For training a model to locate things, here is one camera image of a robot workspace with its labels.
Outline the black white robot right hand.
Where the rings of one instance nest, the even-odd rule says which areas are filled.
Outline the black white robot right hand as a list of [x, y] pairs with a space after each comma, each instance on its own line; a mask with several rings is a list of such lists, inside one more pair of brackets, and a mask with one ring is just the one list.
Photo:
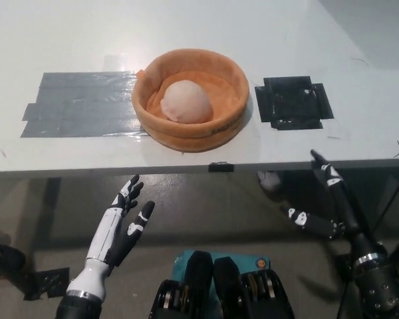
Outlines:
[[354, 267], [372, 260], [385, 259], [386, 250], [379, 246], [372, 235], [362, 209], [344, 178], [318, 151], [311, 150], [311, 155], [334, 201], [338, 221], [326, 220], [290, 206], [282, 207], [281, 210], [303, 230], [328, 239], [342, 237], [347, 240], [350, 243], [350, 259]]

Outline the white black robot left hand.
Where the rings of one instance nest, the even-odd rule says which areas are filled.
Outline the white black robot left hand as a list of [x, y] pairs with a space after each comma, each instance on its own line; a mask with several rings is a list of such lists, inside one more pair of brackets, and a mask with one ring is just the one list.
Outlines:
[[144, 186], [139, 178], [139, 175], [134, 175], [129, 179], [105, 210], [90, 243], [84, 268], [70, 282], [67, 296], [104, 302], [106, 278], [134, 248], [154, 210], [155, 203], [148, 201], [131, 223], [123, 225], [129, 210], [137, 205], [136, 198]]

